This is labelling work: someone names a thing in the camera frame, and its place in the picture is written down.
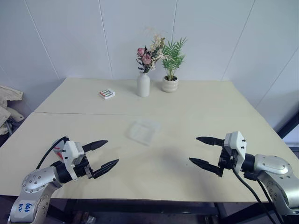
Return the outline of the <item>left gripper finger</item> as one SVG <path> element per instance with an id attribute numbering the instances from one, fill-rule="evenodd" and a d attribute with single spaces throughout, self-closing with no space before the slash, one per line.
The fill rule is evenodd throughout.
<path id="1" fill-rule="evenodd" d="M 89 144 L 86 144 L 86 145 L 82 146 L 82 148 L 83 148 L 84 152 L 89 152 L 89 151 L 93 151 L 93 150 L 96 150 L 96 149 L 102 147 L 106 143 L 108 143 L 107 140 L 98 140 L 98 141 L 94 141 Z"/>
<path id="2" fill-rule="evenodd" d="M 93 171 L 92 177 L 94 179 L 106 174 L 109 172 L 117 163 L 119 162 L 119 159 L 107 162 L 101 166 L 100 169 Z"/>

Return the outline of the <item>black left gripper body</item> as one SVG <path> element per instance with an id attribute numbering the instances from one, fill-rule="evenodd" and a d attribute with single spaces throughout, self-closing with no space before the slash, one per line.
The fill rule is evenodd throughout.
<path id="1" fill-rule="evenodd" d="M 89 160 L 87 159 L 86 156 L 84 156 L 82 158 L 82 160 L 79 164 L 75 165 L 74 171 L 78 178 L 86 175 L 88 177 L 88 179 L 91 179 L 91 178 L 95 179 L 94 171 L 91 168 L 91 166 L 89 164 Z"/>

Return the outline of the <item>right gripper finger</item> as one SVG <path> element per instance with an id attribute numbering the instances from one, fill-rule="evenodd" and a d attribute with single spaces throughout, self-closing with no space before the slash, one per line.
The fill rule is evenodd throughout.
<path id="1" fill-rule="evenodd" d="M 212 146 L 216 145 L 222 147 L 224 145 L 224 139 L 218 139 L 214 137 L 201 136 L 197 137 L 196 140 Z"/>
<path id="2" fill-rule="evenodd" d="M 191 158 L 191 157 L 189 157 L 189 160 L 193 164 L 197 165 L 198 167 L 200 167 L 200 168 L 202 168 L 202 169 L 204 169 L 206 171 L 215 173 L 218 176 L 221 176 L 221 168 L 220 167 L 215 166 L 215 165 L 211 165 L 209 162 L 201 160 L 201 159 L 197 159 L 197 158 Z"/>

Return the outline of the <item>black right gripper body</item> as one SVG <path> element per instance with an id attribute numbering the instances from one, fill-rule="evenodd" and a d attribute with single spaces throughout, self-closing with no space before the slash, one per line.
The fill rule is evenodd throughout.
<path id="1" fill-rule="evenodd" d="M 222 150 L 218 162 L 218 176 L 222 177 L 224 169 L 232 169 L 236 164 L 236 150 L 232 149 L 228 144 L 225 143 L 225 140 L 222 140 L 221 143 Z"/>

